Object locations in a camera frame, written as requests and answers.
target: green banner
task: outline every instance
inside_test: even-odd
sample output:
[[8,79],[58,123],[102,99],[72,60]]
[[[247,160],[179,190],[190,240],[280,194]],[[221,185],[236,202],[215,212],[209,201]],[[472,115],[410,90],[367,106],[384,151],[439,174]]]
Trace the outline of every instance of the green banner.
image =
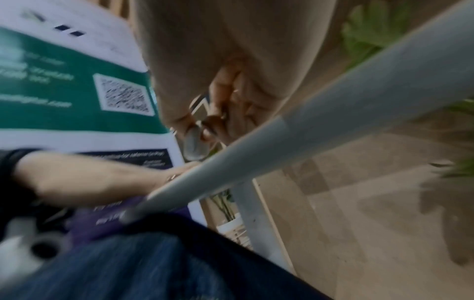
[[5,28],[0,129],[168,132],[147,73]]

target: person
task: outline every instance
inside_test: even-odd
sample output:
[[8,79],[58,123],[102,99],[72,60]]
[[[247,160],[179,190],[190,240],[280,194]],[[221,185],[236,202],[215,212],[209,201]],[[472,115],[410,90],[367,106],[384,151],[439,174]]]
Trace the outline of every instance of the person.
[[183,137],[196,123],[191,101],[209,90],[203,141],[230,144],[262,125],[314,81],[336,2],[132,0],[160,119]]
[[[0,211],[35,199],[52,207],[106,205],[147,195],[196,166],[165,171],[38,149],[0,151]],[[192,220],[154,214],[58,255],[2,300],[328,299],[297,277]]]

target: hand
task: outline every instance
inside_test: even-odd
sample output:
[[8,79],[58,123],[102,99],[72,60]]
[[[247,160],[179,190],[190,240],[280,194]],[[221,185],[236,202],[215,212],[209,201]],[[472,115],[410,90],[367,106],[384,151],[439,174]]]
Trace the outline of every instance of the hand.
[[210,91],[208,132],[229,144],[273,117],[322,45],[336,0],[132,0],[161,120],[183,137],[190,102]]
[[148,195],[171,176],[196,165],[160,171],[82,155],[38,151],[19,161],[13,178],[50,205],[84,207]]

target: green panel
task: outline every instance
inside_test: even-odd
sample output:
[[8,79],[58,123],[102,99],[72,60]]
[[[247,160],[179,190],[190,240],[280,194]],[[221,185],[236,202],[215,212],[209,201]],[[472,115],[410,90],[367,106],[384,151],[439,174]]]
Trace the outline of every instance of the green panel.
[[[144,86],[154,116],[101,110],[96,73]],[[0,128],[168,132],[158,119],[147,73],[4,28],[0,28]]]

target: gray pole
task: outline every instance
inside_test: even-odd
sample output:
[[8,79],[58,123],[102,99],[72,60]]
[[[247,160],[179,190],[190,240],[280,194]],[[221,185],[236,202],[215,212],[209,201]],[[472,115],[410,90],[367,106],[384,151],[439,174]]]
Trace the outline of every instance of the gray pole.
[[474,1],[454,8],[128,210],[128,223],[474,94]]

